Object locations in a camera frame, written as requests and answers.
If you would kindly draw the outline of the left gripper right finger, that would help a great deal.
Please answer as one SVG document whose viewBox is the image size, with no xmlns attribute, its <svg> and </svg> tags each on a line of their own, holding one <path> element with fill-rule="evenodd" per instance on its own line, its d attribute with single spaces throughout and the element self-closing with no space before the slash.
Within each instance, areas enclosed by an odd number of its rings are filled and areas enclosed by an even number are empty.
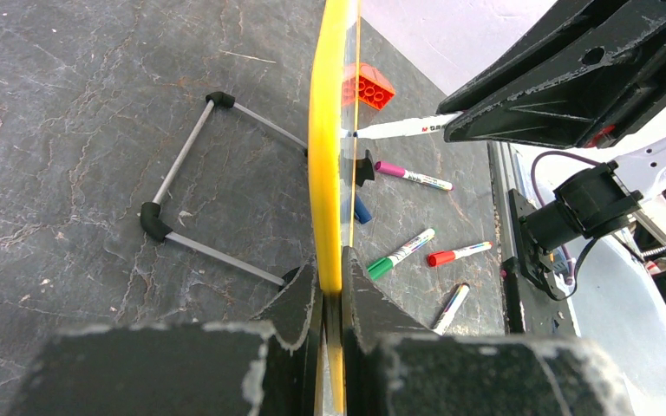
<svg viewBox="0 0 666 416">
<path fill-rule="evenodd" d="M 349 246 L 343 248 L 342 273 L 346 413 L 392 415 L 408 376 L 397 348 L 405 339 L 431 341 L 437 335 L 378 289 Z"/>
</svg>

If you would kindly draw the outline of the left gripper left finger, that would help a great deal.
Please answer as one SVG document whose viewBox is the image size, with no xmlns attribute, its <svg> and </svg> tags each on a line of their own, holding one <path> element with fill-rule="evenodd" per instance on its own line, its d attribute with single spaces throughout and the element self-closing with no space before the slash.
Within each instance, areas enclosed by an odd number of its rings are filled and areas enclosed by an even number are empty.
<svg viewBox="0 0 666 416">
<path fill-rule="evenodd" d="M 318 415 L 322 291 L 308 258 L 252 320 L 258 331 L 246 365 L 248 415 Z"/>
</svg>

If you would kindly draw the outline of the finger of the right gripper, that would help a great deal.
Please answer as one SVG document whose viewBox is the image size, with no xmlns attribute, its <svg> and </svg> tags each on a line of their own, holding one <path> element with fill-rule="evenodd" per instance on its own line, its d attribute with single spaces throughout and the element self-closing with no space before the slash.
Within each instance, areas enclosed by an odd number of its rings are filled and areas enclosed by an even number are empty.
<svg viewBox="0 0 666 416">
<path fill-rule="evenodd" d="M 504 141 L 557 149 L 615 146 L 666 108 L 666 42 L 648 66 L 628 76 L 614 71 L 571 82 L 570 97 L 522 95 L 477 114 L 462 112 L 444 129 L 447 142 Z"/>
<path fill-rule="evenodd" d="M 666 42 L 666 1 L 557 1 L 505 54 L 443 100 L 438 113 L 477 114 L 522 95 L 577 98 L 571 82 L 648 66 Z"/>
</svg>

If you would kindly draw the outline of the blue capped marker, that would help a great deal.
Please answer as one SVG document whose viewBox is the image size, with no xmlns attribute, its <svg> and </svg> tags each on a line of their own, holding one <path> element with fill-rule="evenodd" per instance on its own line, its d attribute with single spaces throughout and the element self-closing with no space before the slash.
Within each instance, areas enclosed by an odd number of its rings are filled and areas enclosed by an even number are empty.
<svg viewBox="0 0 666 416">
<path fill-rule="evenodd" d="M 443 130 L 449 122 L 460 116 L 462 112 L 390 121 L 356 130 L 353 136 L 359 139 L 381 140 L 434 133 Z"/>
</svg>

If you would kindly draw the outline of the blue marker cap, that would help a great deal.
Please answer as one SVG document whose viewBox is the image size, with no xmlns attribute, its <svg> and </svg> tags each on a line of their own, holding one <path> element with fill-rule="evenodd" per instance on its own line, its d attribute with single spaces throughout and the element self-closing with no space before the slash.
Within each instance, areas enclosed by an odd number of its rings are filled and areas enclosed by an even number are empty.
<svg viewBox="0 0 666 416">
<path fill-rule="evenodd" d="M 372 220 L 372 215 L 358 195 L 354 200 L 354 218 L 359 224 L 366 224 Z"/>
</svg>

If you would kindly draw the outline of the white whiteboard wooden frame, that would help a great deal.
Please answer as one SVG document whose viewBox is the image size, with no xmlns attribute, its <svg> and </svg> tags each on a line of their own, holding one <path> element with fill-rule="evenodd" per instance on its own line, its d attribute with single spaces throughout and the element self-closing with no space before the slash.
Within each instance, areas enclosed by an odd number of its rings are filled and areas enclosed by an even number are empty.
<svg viewBox="0 0 666 416">
<path fill-rule="evenodd" d="M 361 4 L 325 4 L 310 76 L 308 162 L 310 212 L 322 291 L 321 396 L 329 378 L 334 407 L 345 408 L 342 344 L 342 254 L 353 245 L 354 183 L 361 178 L 356 163 L 358 100 L 342 105 L 343 72 L 360 63 Z"/>
</svg>

